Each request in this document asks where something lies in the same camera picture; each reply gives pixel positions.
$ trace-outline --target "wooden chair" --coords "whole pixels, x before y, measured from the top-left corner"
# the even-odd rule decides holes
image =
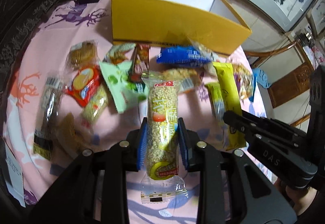
[[[251,64],[251,68],[253,69],[259,67],[272,56],[283,53],[289,49],[295,49],[302,64],[289,74],[277,80],[270,88],[268,88],[273,108],[292,100],[309,89],[309,77],[314,72],[312,63],[303,50],[300,40],[295,40],[287,46],[270,52],[244,51],[246,56],[257,57],[257,59]],[[296,122],[293,122],[291,125],[297,126],[309,119],[309,116],[310,114],[307,114]]]

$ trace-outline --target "carved wooden panel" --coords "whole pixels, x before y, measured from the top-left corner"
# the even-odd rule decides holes
[[[311,69],[307,62],[273,83],[268,89],[272,107],[276,108],[309,89]]]

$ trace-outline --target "hand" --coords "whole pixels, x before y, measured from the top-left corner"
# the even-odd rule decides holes
[[[306,209],[311,205],[313,202],[317,190],[309,187],[302,190],[293,190],[288,187],[280,178],[278,178],[275,183],[274,187],[282,194],[287,196],[295,203],[294,211],[296,212],[297,216],[303,214]]]

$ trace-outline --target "blue snack package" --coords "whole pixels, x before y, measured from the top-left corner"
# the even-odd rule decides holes
[[[254,102],[255,89],[257,87],[257,73],[254,73],[254,83],[253,83],[253,94],[251,95],[249,101]]]
[[[181,67],[202,67],[210,62],[193,46],[162,48],[157,56],[157,64],[177,64]]]

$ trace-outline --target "red snack package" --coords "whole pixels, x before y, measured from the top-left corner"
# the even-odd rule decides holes
[[[130,79],[134,83],[142,83],[142,73],[149,71],[149,48],[147,44],[137,44],[133,58]]]
[[[85,107],[100,86],[100,70],[97,66],[88,66],[78,71],[66,94],[75,98],[81,107]]]

